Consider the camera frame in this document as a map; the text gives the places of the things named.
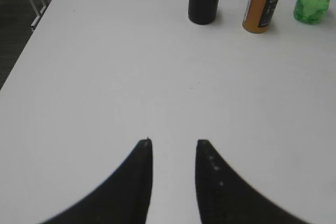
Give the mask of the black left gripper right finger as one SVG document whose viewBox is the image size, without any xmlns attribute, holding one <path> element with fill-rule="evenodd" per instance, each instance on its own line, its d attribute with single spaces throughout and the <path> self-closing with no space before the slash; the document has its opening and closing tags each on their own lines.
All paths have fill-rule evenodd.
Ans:
<svg viewBox="0 0 336 224">
<path fill-rule="evenodd" d="M 202 223 L 303 223 L 244 181 L 209 140 L 196 147 L 196 197 Z"/>
</svg>

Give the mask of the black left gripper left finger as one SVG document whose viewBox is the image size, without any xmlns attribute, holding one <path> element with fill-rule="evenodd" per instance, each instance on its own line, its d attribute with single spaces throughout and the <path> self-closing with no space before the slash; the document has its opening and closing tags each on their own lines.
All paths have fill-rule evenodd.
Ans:
<svg viewBox="0 0 336 224">
<path fill-rule="evenodd" d="M 153 148 L 138 141 L 99 187 L 46 223 L 145 223 L 153 185 Z"/>
</svg>

